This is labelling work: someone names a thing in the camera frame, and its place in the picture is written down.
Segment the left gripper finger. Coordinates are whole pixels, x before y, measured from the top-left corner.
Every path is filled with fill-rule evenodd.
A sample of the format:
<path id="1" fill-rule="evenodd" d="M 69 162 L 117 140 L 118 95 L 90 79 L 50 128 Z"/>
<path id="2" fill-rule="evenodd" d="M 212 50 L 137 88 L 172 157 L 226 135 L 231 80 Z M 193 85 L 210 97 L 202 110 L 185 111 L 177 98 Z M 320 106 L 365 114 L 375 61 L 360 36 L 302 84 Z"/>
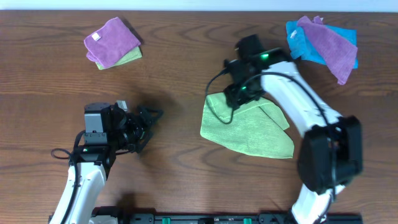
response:
<path id="1" fill-rule="evenodd" d="M 136 143 L 134 144 L 134 152 L 135 153 L 141 153 L 143 151 L 143 149 L 145 148 L 145 146 L 147 145 L 147 143 L 152 138 L 152 136 L 153 136 L 152 131 L 146 131 L 142 135 L 140 140 L 137 140 Z"/>
<path id="2" fill-rule="evenodd" d="M 151 128 L 164 114 L 163 110 L 154 110 L 145 106 L 138 106 L 137 109 L 141 123 L 145 128 Z"/>

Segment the green microfiber cloth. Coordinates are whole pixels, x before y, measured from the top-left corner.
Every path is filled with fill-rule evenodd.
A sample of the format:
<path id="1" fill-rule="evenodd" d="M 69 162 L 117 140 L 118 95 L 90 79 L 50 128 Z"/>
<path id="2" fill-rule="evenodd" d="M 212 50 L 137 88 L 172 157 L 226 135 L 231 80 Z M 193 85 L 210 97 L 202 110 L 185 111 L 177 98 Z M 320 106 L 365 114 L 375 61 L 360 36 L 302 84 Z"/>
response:
<path id="1" fill-rule="evenodd" d="M 242 105 L 231 114 L 224 93 L 215 93 L 206 98 L 200 134 L 249 156 L 290 159 L 294 143 L 285 133 L 288 128 L 282 110 L 267 99 Z"/>

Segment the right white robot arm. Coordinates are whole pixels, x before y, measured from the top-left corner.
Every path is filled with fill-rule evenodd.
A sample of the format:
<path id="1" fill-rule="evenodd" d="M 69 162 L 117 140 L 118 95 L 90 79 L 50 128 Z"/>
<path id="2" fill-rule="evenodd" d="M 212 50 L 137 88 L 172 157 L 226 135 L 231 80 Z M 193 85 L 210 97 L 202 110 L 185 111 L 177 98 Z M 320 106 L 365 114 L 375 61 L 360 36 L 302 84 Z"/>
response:
<path id="1" fill-rule="evenodd" d="M 259 223 L 362 223 L 361 215 L 329 214 L 336 196 L 363 170 L 361 123 L 330 108 L 282 49 L 266 50 L 257 35 L 236 44 L 238 59 L 224 62 L 233 82 L 224 89 L 232 112 L 268 93 L 302 137 L 297 162 L 303 183 L 286 213 L 265 213 Z"/>

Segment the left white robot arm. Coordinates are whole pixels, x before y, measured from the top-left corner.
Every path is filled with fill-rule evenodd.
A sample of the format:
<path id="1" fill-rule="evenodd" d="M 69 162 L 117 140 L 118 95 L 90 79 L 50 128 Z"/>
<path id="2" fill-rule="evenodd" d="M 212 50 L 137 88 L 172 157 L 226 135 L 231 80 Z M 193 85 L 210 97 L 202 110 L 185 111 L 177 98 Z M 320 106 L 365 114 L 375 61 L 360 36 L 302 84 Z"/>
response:
<path id="1" fill-rule="evenodd" d="M 108 180 L 116 158 L 141 153 L 152 138 L 151 127 L 162 110 L 138 106 L 129 112 L 126 102 L 91 103 L 85 106 L 85 130 L 75 138 L 72 151 L 65 151 L 68 179 L 50 223 L 136 223 L 116 207 L 96 207 L 98 195 Z"/>

